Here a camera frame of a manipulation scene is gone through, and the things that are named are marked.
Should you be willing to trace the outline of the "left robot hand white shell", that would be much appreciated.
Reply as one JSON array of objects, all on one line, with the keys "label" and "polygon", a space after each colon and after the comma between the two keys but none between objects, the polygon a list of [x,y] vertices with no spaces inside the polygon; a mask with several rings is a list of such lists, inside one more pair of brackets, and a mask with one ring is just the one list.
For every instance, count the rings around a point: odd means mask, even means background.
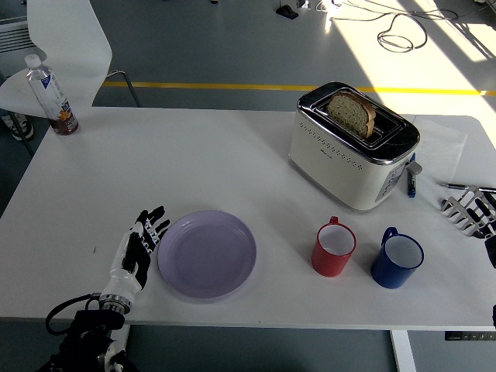
[{"label": "left robot hand white shell", "polygon": [[126,304],[134,302],[136,294],[146,285],[153,252],[171,223],[165,214],[162,205],[151,212],[141,211],[119,244],[111,265],[110,282],[100,301],[122,298]]}]

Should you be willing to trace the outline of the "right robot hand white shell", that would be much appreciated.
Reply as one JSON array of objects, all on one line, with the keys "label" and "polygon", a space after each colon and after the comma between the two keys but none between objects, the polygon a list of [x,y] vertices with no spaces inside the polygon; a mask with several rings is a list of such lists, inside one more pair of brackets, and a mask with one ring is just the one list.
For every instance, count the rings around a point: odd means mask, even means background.
[{"label": "right robot hand white shell", "polygon": [[495,267],[495,199],[487,191],[470,188],[470,196],[465,210],[469,226],[463,231],[468,236],[484,240],[489,261]]}]

